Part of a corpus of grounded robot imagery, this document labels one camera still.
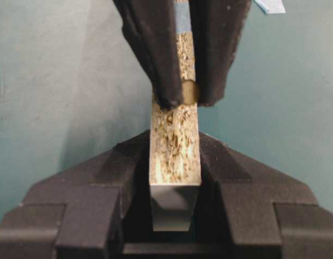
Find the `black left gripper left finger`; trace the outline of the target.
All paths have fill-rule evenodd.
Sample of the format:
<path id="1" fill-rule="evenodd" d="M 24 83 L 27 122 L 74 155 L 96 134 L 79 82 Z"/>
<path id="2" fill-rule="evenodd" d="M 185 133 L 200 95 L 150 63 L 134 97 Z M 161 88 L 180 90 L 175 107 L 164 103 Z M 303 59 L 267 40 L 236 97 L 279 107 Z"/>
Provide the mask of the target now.
<path id="1" fill-rule="evenodd" d="M 148 151 L 145 131 L 34 184 L 1 221 L 0 258 L 112 258 Z"/>

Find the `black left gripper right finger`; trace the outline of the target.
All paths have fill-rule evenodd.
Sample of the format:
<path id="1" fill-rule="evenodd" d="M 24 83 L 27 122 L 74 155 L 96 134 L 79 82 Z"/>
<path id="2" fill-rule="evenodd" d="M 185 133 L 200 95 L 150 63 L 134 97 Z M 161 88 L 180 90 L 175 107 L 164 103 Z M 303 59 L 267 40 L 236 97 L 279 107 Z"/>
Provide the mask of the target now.
<path id="1" fill-rule="evenodd" d="M 311 189 L 200 134 L 199 240 L 228 258 L 333 258 L 333 213 Z"/>

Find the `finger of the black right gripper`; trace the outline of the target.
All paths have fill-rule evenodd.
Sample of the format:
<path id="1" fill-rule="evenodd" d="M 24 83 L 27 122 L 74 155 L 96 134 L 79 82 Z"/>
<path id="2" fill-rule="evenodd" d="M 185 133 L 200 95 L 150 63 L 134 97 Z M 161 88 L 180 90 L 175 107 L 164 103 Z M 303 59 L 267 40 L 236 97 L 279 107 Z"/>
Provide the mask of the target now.
<path id="1" fill-rule="evenodd" d="M 249 0 L 189 2 L 201 106 L 213 106 L 224 96 L 250 5 Z"/>
<path id="2" fill-rule="evenodd" d="M 114 1 L 122 32 L 149 77 L 162 109 L 182 104 L 173 1 Z"/>

